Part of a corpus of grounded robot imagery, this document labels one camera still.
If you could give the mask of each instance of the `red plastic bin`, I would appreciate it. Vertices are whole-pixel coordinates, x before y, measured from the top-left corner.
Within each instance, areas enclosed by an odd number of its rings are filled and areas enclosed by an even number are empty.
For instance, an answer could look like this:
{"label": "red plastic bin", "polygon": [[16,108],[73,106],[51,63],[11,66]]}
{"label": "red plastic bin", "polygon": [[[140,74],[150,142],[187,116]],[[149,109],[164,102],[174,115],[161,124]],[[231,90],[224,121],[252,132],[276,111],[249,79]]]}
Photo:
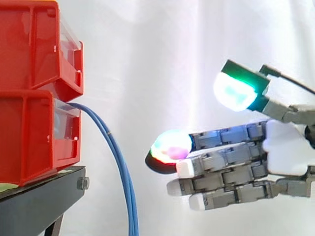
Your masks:
{"label": "red plastic bin", "polygon": [[0,91],[0,183],[23,186],[80,160],[80,110],[41,90]]}
{"label": "red plastic bin", "polygon": [[83,44],[55,1],[0,0],[0,89],[43,89],[61,101],[83,94]]}

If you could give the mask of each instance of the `blue wire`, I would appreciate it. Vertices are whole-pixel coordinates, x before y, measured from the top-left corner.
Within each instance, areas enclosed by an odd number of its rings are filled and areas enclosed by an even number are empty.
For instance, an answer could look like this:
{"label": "blue wire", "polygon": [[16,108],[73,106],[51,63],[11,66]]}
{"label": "blue wire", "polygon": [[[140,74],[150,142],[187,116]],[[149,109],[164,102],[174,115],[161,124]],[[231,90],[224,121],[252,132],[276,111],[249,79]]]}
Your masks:
{"label": "blue wire", "polygon": [[[110,140],[112,141],[112,144],[113,144],[115,150],[117,151],[118,155],[121,157],[121,159],[123,160],[124,164],[126,165],[126,163],[124,161],[124,158],[123,158],[123,155],[122,155],[122,152],[121,152],[120,148],[118,147],[117,142],[116,142],[114,136],[111,134],[109,128],[107,127],[107,125],[105,124],[103,119],[98,114],[96,114],[95,112],[93,112],[93,113],[97,117],[97,119],[101,122],[101,124],[104,127],[106,133],[109,134],[108,136],[109,136]],[[131,200],[132,200],[132,203],[133,203],[132,204],[133,221],[134,221],[133,225],[134,225],[134,230],[135,230],[135,233],[136,233],[135,235],[138,236],[139,235],[139,224],[138,224],[137,204],[136,204],[136,198],[135,198],[135,193],[134,193],[134,189],[133,189],[132,180],[131,180],[131,177],[130,177],[130,174],[129,174],[127,166],[126,166],[126,171],[127,171],[128,178],[129,178],[129,184],[130,184],[130,189],[131,189]]]}
{"label": "blue wire", "polygon": [[139,236],[139,227],[138,227],[138,215],[137,215],[137,206],[136,206],[136,199],[135,193],[132,185],[132,180],[124,161],[123,155],[114,139],[111,135],[110,130],[106,126],[105,122],[91,109],[88,107],[77,104],[77,103],[70,103],[71,106],[76,107],[84,112],[86,112],[95,124],[100,129],[103,137],[106,139],[114,157],[117,162],[117,166],[120,172],[121,181],[124,188],[127,211],[128,211],[128,222],[129,222],[129,236]]}

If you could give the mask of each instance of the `led light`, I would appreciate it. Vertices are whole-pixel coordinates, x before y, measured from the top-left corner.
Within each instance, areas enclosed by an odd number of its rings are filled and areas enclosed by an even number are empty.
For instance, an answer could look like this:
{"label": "led light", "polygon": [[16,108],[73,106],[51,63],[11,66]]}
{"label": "led light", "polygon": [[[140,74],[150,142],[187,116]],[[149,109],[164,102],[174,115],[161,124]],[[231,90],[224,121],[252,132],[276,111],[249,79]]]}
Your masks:
{"label": "led light", "polygon": [[181,130],[162,133],[151,147],[151,155],[164,164],[176,163],[185,159],[191,151],[190,136]]}
{"label": "led light", "polygon": [[214,83],[214,93],[220,103],[236,112],[245,110],[258,96],[252,86],[222,72]]}

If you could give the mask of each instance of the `white backdrop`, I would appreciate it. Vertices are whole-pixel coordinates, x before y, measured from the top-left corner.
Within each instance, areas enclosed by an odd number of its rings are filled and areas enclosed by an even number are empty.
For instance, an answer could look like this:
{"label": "white backdrop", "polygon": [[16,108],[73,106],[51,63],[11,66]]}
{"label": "white backdrop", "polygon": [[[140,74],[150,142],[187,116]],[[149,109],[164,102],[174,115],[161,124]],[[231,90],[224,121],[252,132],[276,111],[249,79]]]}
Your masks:
{"label": "white backdrop", "polygon": [[[315,88],[312,0],[59,0],[85,46],[85,95],[79,102],[107,122],[135,186],[141,236],[313,236],[315,207],[280,196],[208,212],[166,193],[175,176],[150,171],[144,158],[158,134],[246,123],[213,93],[227,59],[258,70],[267,63]],[[315,98],[273,80],[285,104]],[[125,236],[127,214],[114,158],[83,116],[82,161],[91,187],[65,215],[62,236]]]}

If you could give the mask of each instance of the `black metal shelf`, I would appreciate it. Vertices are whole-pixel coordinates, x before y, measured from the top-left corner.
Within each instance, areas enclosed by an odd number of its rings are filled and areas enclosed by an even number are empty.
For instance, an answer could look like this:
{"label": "black metal shelf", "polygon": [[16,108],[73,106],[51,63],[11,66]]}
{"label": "black metal shelf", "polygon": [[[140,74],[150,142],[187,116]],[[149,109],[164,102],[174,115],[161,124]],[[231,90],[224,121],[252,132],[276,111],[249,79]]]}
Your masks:
{"label": "black metal shelf", "polygon": [[63,214],[84,195],[84,166],[0,193],[0,236],[57,236]]}

